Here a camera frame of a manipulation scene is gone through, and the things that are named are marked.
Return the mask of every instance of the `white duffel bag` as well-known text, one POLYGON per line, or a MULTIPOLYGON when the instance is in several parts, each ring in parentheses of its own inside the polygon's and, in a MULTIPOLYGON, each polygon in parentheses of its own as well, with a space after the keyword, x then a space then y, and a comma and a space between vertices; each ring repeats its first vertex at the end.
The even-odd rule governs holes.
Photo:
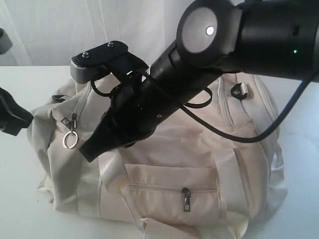
MULTIPOLYGON (((96 82, 102 92, 117 84, 113 75, 96 82)), ((225 74, 209 88, 212 103, 192 111, 221 131, 254 137, 278 115, 257 76, 225 74), (248 89, 241 101, 230 93, 238 83, 248 89)), ((203 92, 191 102, 206 100, 203 92)), ((89 83, 69 80, 33 111, 28 137, 46 172, 38 189, 49 192, 54 209, 136 223, 146 238, 199 238, 196 227, 214 227, 226 229, 214 238, 239 239, 249 223, 268 218, 286 197, 279 130, 258 143, 237 143, 181 110, 148 139, 88 163, 78 148, 109 106, 110 99, 98 96, 89 83), (79 140, 68 149, 63 141, 74 115, 79 140)))

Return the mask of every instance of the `metal zipper pull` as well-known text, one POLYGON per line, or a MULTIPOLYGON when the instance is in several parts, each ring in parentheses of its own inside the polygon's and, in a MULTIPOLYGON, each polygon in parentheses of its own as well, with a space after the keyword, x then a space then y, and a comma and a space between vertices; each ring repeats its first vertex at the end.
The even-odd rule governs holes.
POLYGON ((182 193, 184 194, 184 212, 190 212, 190 190, 183 188, 182 193))
POLYGON ((72 149, 78 143, 79 136, 78 136, 77 132, 75 132, 76 127, 77 127, 77 114, 73 113, 72 116, 71 116, 71 131, 67 132, 67 134, 64 136, 64 138, 63 138, 63 147, 65 147, 67 149, 72 149), (75 136, 75 142, 71 146, 68 146, 67 145, 67 139, 72 134, 75 136))

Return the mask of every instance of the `white backdrop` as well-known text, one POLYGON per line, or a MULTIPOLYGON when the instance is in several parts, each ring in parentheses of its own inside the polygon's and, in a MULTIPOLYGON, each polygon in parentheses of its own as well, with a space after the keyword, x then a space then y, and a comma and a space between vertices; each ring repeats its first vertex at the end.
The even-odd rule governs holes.
POLYGON ((69 65, 70 57, 111 40, 152 64, 193 1, 0 0, 0 27, 13 42, 0 66, 69 65))

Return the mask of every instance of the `white table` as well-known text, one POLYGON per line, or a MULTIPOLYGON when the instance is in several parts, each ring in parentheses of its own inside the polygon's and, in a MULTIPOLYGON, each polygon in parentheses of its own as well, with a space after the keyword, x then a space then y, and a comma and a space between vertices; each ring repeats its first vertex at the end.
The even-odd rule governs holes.
MULTIPOLYGON (((0 67, 0 86, 24 108, 48 100, 70 78, 69 67, 0 67)), ((280 108, 298 81, 263 77, 280 108)), ((281 128, 289 194, 266 224, 247 239, 317 238, 319 222, 319 84, 311 84, 281 128)), ((43 172, 26 138, 0 133, 0 238, 141 239, 134 225, 62 214, 36 191, 43 172)), ((209 232, 203 231, 204 238, 209 232)))

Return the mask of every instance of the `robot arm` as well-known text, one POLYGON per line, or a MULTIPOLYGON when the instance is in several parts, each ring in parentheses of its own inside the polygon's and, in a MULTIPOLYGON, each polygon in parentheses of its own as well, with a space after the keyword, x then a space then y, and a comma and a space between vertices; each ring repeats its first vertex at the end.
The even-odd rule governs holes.
MULTIPOLYGON (((103 152, 149 137, 179 109, 176 102, 186 104, 224 73, 313 76, 319 71, 318 25, 319 14, 301 2, 250 1, 234 6, 229 0, 196 0, 180 20, 176 41, 150 67, 150 76, 162 91, 148 79, 118 86, 111 107, 81 153, 92 161, 103 152)), ((79 55, 77 61, 88 66, 90 59, 79 55)))

